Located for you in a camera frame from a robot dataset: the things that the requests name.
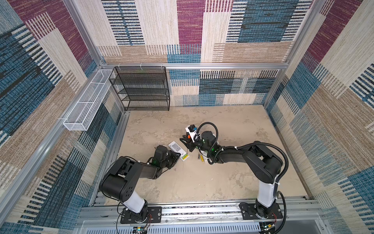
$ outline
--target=beige tabletop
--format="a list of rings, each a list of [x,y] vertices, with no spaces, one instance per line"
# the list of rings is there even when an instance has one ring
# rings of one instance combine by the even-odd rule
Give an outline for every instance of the beige tabletop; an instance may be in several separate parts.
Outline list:
[[[241,146],[255,140],[284,150],[263,106],[170,107],[170,111],[131,111],[119,156],[142,162],[154,155],[155,147],[179,141],[190,124],[198,127],[212,122],[218,128],[222,146]],[[203,131],[214,128],[205,125]],[[198,150],[163,173],[156,180],[139,179],[135,191],[149,203],[256,198],[258,179],[246,163],[227,162],[209,165],[198,160]],[[285,196],[307,195],[291,162],[279,189]],[[107,198],[106,204],[117,204]]]

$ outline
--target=black wire rack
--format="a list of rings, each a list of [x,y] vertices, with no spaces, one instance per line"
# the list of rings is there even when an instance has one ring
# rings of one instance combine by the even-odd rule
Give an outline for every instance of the black wire rack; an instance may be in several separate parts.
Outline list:
[[[165,67],[115,67],[109,79],[128,110],[169,110]]]

